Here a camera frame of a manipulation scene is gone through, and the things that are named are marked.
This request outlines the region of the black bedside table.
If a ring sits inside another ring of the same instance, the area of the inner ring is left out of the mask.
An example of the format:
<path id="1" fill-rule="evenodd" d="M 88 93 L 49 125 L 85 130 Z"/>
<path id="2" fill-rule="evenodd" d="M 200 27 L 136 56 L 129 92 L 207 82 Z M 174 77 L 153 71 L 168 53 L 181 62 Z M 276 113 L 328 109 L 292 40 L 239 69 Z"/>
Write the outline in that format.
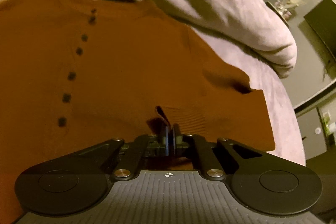
<path id="1" fill-rule="evenodd" d="M 266 3 L 266 6 L 271 9 L 282 21 L 283 23 L 289 28 L 289 24 L 288 22 L 286 21 L 286 19 L 279 13 L 279 11 L 276 9 L 276 7 L 270 3 L 269 1 L 267 1 Z"/>

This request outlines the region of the dark wall television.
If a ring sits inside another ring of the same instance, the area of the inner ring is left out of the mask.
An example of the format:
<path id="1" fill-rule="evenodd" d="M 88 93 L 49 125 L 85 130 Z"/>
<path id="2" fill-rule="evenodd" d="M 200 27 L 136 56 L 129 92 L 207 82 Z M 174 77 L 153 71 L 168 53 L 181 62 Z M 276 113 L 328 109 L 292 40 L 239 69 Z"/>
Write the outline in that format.
<path id="1" fill-rule="evenodd" d="M 304 19 L 322 40 L 335 60 L 336 5 L 333 0 L 322 0 Z"/>

